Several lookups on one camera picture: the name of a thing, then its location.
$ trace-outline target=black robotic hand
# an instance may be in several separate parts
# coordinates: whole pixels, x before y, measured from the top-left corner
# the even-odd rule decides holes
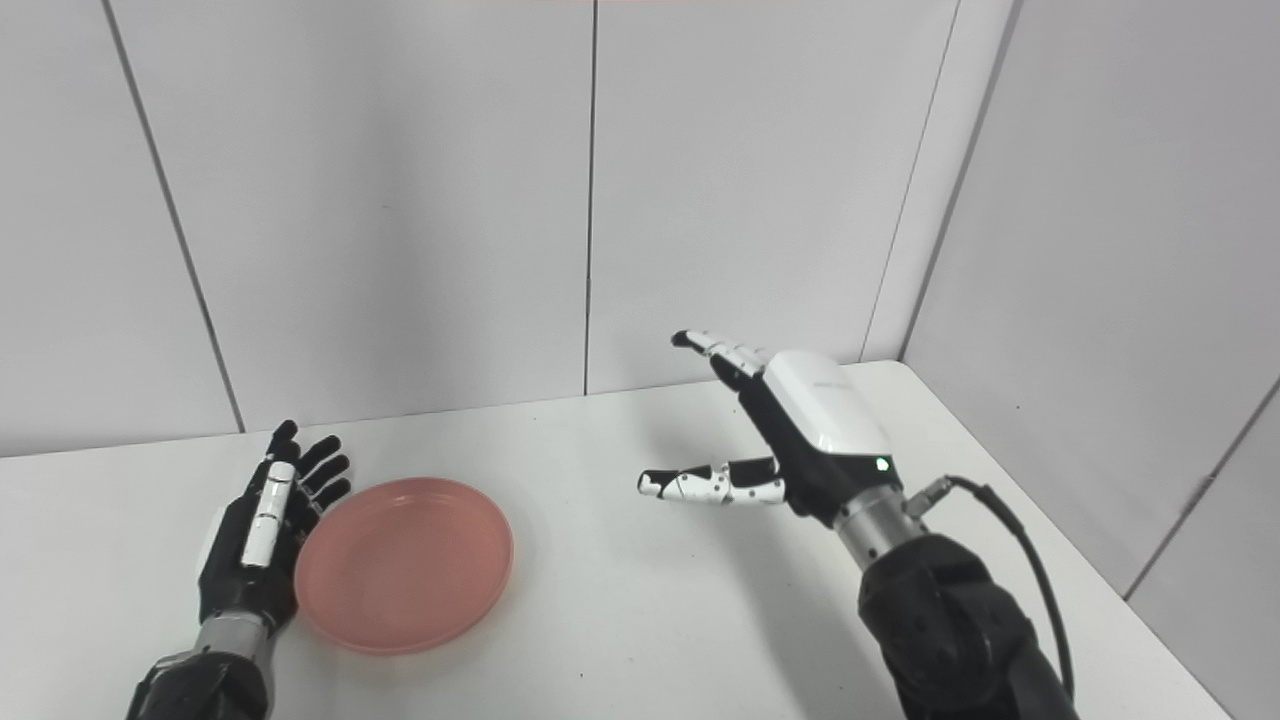
[[[298,425],[293,420],[285,420],[276,428],[244,495],[227,506],[200,573],[201,623],[214,614],[239,610],[260,615],[274,634],[297,612],[293,568],[302,543],[324,511],[351,492],[349,480],[334,479],[351,466],[347,456],[338,454],[342,442],[329,436],[303,454],[293,439],[297,432]],[[297,482],[289,491],[270,564],[265,568],[244,566],[241,556],[273,462],[293,465]]]
[[[351,492],[351,483],[338,478],[351,466],[338,454],[338,438],[329,436],[302,452],[293,439],[297,432],[293,420],[276,428],[244,493],[223,511],[200,573],[195,647],[151,667],[134,691],[127,720],[268,716],[264,650],[297,612],[298,552],[325,510]],[[283,506],[264,502],[264,495],[283,500]],[[260,503],[271,512],[261,512]],[[246,552],[248,544],[253,551]]]

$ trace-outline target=pink plate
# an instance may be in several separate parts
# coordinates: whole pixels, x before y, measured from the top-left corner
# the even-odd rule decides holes
[[[369,655],[453,639],[498,602],[511,574],[511,528],[481,492],[406,478],[325,515],[293,575],[298,609],[325,638]]]

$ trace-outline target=black cable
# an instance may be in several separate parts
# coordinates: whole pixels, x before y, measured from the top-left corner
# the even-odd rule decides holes
[[[1014,511],[1005,505],[1005,501],[1000,500],[1000,496],[996,495],[996,491],[991,486],[979,486],[969,478],[961,478],[960,475],[947,475],[946,478],[951,484],[969,491],[978,502],[983,503],[987,510],[991,510],[1005,528],[1018,538],[1018,544],[1023,546],[1027,561],[1030,562],[1032,571],[1036,573],[1036,583],[1044,597],[1048,624],[1053,628],[1053,643],[1057,644],[1057,665],[1062,675],[1062,689],[1066,691],[1066,697],[1075,700],[1075,673],[1071,670],[1071,650],[1066,644],[1066,626],[1062,624],[1062,614],[1057,609],[1057,597],[1053,596],[1053,585],[1048,582],[1048,573],[1044,570],[1044,564],[1041,562],[1039,553],[1036,552],[1036,546],[1032,544],[1032,538],[1027,536],[1027,529],[1023,528],[1021,521],[1018,520],[1018,515],[1014,515]]]

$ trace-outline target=fingertip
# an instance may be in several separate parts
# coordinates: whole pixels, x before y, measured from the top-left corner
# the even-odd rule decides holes
[[[274,433],[271,433],[271,439],[273,441],[293,439],[293,436],[296,434],[298,434],[298,424],[294,423],[293,420],[285,420],[280,423],[280,427],[275,428]]]
[[[311,502],[320,509],[321,512],[328,510],[334,502],[338,502],[347,493],[351,492],[351,480],[347,478],[338,478],[337,480],[329,483],[320,492],[316,493]]]
[[[319,465],[321,460],[334,452],[338,452],[340,447],[342,441],[338,439],[338,436],[329,436],[312,445],[311,448],[302,454],[302,457],[298,459],[298,475],[311,474],[311,470],[315,470],[316,465]]]

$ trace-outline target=wall seam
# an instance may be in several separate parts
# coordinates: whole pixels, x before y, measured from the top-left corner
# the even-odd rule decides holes
[[[1178,515],[1178,519],[1174,520],[1174,524],[1169,528],[1169,532],[1166,532],[1165,537],[1161,538],[1160,544],[1156,546],[1156,551],[1152,552],[1151,557],[1147,559],[1147,562],[1143,564],[1142,570],[1138,571],[1138,577],[1134,578],[1133,583],[1129,585],[1129,589],[1126,589],[1121,596],[1124,597],[1125,602],[1129,602],[1129,600],[1133,598],[1133,593],[1135,593],[1138,588],[1142,585],[1142,582],[1147,579],[1147,574],[1151,573],[1151,569],[1155,568],[1156,562],[1160,561],[1160,557],[1165,553],[1165,550],[1169,548],[1169,543],[1172,542],[1174,537],[1183,529],[1183,524],[1187,523],[1187,519],[1190,518],[1196,507],[1201,503],[1202,500],[1204,500],[1204,495],[1208,493],[1208,489],[1213,487],[1215,482],[1217,482],[1219,475],[1222,474],[1222,469],[1226,468],[1226,464],[1231,460],[1231,456],[1235,455],[1236,450],[1239,450],[1240,443],[1244,442],[1244,438],[1249,434],[1249,430],[1253,429],[1253,425],[1258,423],[1258,418],[1261,418],[1262,414],[1266,411],[1267,406],[1271,405],[1271,400],[1275,398],[1277,391],[1280,391],[1280,377],[1277,377],[1276,380],[1271,383],[1271,388],[1267,389],[1266,393],[1263,393],[1262,401],[1258,402],[1258,406],[1253,409],[1253,413],[1249,415],[1249,419],[1244,421],[1244,425],[1240,428],[1240,432],[1235,433],[1235,438],[1231,439],[1231,443],[1226,447],[1226,451],[1222,454],[1221,457],[1219,457],[1217,462],[1213,465],[1213,469],[1210,470],[1207,475],[1201,478],[1199,483],[1197,483],[1196,489],[1192,492],[1192,496],[1187,500],[1187,503],[1183,505],[1183,511]]]
[[[214,319],[209,314],[209,304],[205,301],[205,291],[200,286],[200,275],[196,274],[196,264],[191,259],[191,249],[187,246],[187,234],[182,229],[182,220],[178,218],[178,206],[169,187],[169,178],[165,176],[164,164],[160,161],[160,151],[156,147],[155,135],[151,132],[151,122],[147,119],[146,108],[142,104],[142,94],[138,91],[137,78],[133,76],[133,65],[129,55],[124,50],[124,38],[120,35],[120,26],[115,20],[115,9],[111,0],[102,0],[102,12],[106,14],[106,24],[111,31],[111,41],[115,44],[115,54],[120,60],[120,69],[124,70],[124,82],[129,87],[129,96],[133,99],[133,109],[138,114],[138,123],[142,126],[142,137],[146,140],[147,151],[151,154],[151,165],[155,168],[156,179],[160,183],[160,195],[164,197],[165,208],[169,211],[169,222],[173,224],[174,236],[178,238],[178,250],[187,266],[187,278],[191,281],[191,290],[196,296],[196,305],[205,323],[205,334],[214,351],[214,361],[218,364],[218,374],[223,380],[223,389],[227,392],[227,402],[230,405],[232,416],[236,419],[236,429],[244,432],[244,419],[241,415],[239,402],[236,400],[236,391],[232,388],[230,375],[227,373],[227,361],[223,359],[223,348],[218,342],[218,332],[214,329]]]
[[[915,299],[915,307],[911,310],[911,320],[906,325],[906,336],[902,338],[902,350],[899,351],[899,361],[906,360],[906,348],[911,343],[911,336],[915,333],[915,324],[920,319],[920,309],[924,306],[924,297],[929,291],[929,283],[933,281],[933,269],[938,264],[938,252],[942,250],[942,241],[947,234],[947,229],[951,225],[951,217],[955,214],[956,202],[960,199],[960,191],[964,187],[965,176],[969,174],[969,164],[973,160],[974,149],[978,146],[978,136],[982,135],[982,126],[987,120],[987,110],[991,106],[991,99],[996,92],[996,83],[1000,81],[1000,72],[1005,67],[1005,56],[1009,54],[1009,45],[1014,37],[1014,28],[1018,26],[1018,15],[1023,12],[1023,0],[1014,0],[1012,8],[1009,10],[1009,19],[1005,22],[1005,31],[1000,36],[1000,49],[996,51],[996,61],[991,67],[991,77],[987,78],[987,88],[982,94],[982,104],[978,105],[978,117],[973,123],[973,132],[969,135],[969,145],[965,147],[964,160],[960,161],[960,172],[956,173],[956,182],[951,187],[951,197],[947,199],[947,209],[942,214],[942,224],[938,227],[938,237],[933,242],[933,252],[929,255],[929,264],[924,270],[924,281],[920,283],[920,293]]]
[[[924,136],[929,131],[929,118],[933,114],[933,100],[938,96],[938,85],[942,82],[942,69],[947,65],[947,51],[951,50],[951,36],[955,35],[956,18],[960,17],[960,3],[956,0],[955,10],[951,13],[951,27],[947,28],[947,40],[942,45],[942,58],[938,60],[938,73],[933,77],[933,88],[929,91],[929,104],[924,109],[924,122],[920,124],[920,137],[915,141],[915,155],[911,156],[911,169],[906,174],[906,190],[902,191],[902,202],[897,206],[897,219],[893,220],[893,234],[888,240],[888,252],[884,254],[884,268],[881,270],[879,284],[876,286],[876,300],[872,301],[872,311],[867,316],[867,331],[863,333],[863,346],[858,350],[858,361],[863,361],[867,355],[867,340],[872,336],[872,327],[876,324],[876,310],[879,307],[881,293],[884,292],[884,278],[888,275],[888,264],[893,260],[893,245],[897,242],[897,232],[902,227],[902,211],[906,210],[906,199],[911,196],[911,182],[915,179],[915,167],[920,163],[920,149],[924,147]]]
[[[595,69],[600,29],[600,0],[591,1],[591,122],[586,151],[586,310],[582,323],[582,395],[589,391],[591,368],[591,241],[595,229]]]

